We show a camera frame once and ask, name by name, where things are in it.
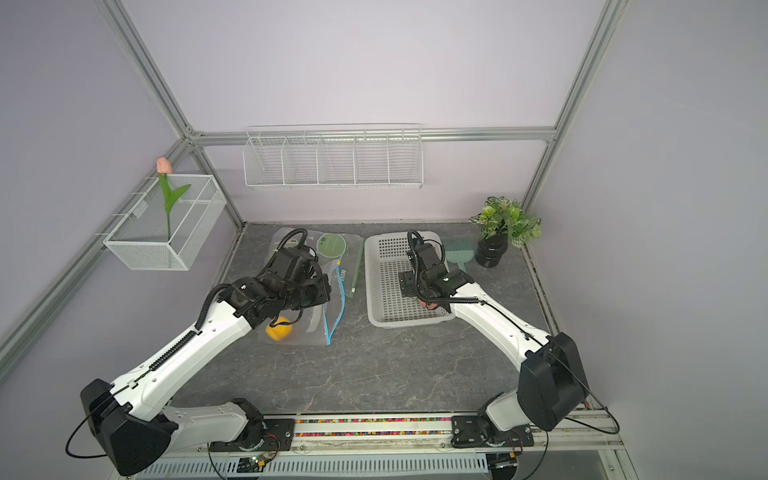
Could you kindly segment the green printed zip-top bag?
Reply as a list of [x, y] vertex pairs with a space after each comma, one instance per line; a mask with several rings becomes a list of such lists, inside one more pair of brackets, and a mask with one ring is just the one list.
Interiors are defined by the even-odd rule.
[[357, 292], [361, 271], [363, 238], [350, 233], [309, 230], [305, 244], [316, 251], [318, 263], [323, 269], [339, 267], [345, 295], [347, 298], [353, 298]]

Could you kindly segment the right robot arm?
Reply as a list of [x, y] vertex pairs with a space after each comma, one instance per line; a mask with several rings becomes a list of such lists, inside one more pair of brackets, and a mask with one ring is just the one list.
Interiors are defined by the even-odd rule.
[[411, 270], [403, 275], [403, 293], [475, 328], [518, 372], [513, 390], [481, 408], [496, 430], [534, 425], [549, 432], [587, 399], [590, 390], [580, 354], [568, 335], [550, 335], [523, 321], [469, 274], [448, 270], [435, 245], [419, 236], [409, 239], [407, 256]]

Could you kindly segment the green dustpan scoop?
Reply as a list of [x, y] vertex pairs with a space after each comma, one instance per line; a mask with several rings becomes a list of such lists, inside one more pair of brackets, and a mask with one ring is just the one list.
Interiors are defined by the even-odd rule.
[[445, 258], [448, 263], [465, 271], [467, 265], [474, 259], [472, 242], [466, 238], [449, 238], [443, 243]]

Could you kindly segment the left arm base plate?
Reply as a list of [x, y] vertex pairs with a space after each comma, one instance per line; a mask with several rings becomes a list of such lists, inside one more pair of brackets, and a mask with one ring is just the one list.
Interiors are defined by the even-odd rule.
[[244, 431], [230, 442], [213, 442], [213, 452], [288, 451], [294, 438], [293, 418], [266, 418], [249, 421]]

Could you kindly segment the white plastic basket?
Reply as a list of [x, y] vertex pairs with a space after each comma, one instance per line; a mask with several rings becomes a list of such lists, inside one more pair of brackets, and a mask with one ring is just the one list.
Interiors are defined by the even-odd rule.
[[429, 310], [416, 297], [402, 295], [399, 274], [411, 270], [408, 251], [405, 231], [374, 235], [365, 240], [367, 313], [370, 323], [376, 327], [419, 327], [455, 318], [443, 308]]

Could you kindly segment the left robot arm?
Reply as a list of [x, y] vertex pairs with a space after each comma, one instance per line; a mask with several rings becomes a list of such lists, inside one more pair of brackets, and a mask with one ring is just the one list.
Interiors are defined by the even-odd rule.
[[329, 278], [309, 246], [279, 247], [255, 277], [211, 289], [195, 323], [158, 353], [112, 382], [80, 394], [88, 428], [117, 472], [132, 476], [166, 452], [223, 442], [244, 450], [264, 441], [264, 420], [244, 398], [207, 407], [170, 400], [229, 345], [286, 310], [329, 301]]

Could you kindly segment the clear blue-zipper bag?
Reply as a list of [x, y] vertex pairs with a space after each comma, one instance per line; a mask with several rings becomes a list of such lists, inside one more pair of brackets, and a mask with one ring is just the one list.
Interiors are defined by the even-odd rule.
[[334, 269], [326, 267], [325, 269], [322, 268], [322, 271], [328, 275], [331, 285], [329, 301], [322, 305], [306, 308], [303, 312], [283, 310], [279, 317], [285, 317], [293, 323], [291, 335], [281, 342], [272, 341], [265, 333], [265, 328], [270, 322], [265, 321], [258, 330], [261, 342], [270, 345], [292, 346], [327, 346], [331, 343], [331, 338], [346, 308], [346, 295], [340, 278], [339, 267], [336, 266]]

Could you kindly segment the yellow peach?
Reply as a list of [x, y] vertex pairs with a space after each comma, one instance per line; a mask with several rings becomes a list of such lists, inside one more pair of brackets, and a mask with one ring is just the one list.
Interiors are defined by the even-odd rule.
[[279, 317], [273, 322], [270, 322], [265, 328], [267, 337], [275, 342], [281, 342], [287, 339], [292, 331], [293, 323], [285, 317]]

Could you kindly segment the pink artificial tulip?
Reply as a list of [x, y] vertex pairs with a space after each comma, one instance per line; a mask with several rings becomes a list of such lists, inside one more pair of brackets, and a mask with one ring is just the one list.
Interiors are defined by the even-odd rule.
[[176, 189], [172, 188], [168, 181], [168, 176], [173, 173], [173, 167], [169, 160], [160, 157], [156, 161], [156, 171], [158, 182], [163, 194], [163, 205], [166, 216], [167, 241], [170, 241], [173, 235], [171, 227], [171, 212], [176, 202], [189, 190], [190, 184], [182, 185]]

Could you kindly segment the white mesh wall basket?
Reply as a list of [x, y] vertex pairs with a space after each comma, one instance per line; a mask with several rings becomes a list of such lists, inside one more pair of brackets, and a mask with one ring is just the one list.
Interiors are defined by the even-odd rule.
[[210, 175], [171, 174], [168, 181], [174, 189], [191, 185], [171, 212], [170, 241], [158, 179], [140, 194], [103, 240], [104, 246], [131, 270], [190, 270], [227, 205]]

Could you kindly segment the potted green plant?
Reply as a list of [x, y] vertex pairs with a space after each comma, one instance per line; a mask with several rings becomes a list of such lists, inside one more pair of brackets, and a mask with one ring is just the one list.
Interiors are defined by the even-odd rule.
[[480, 228], [474, 258], [485, 268], [496, 267], [510, 246], [522, 249], [541, 236], [541, 219], [506, 197], [489, 196], [470, 222]]

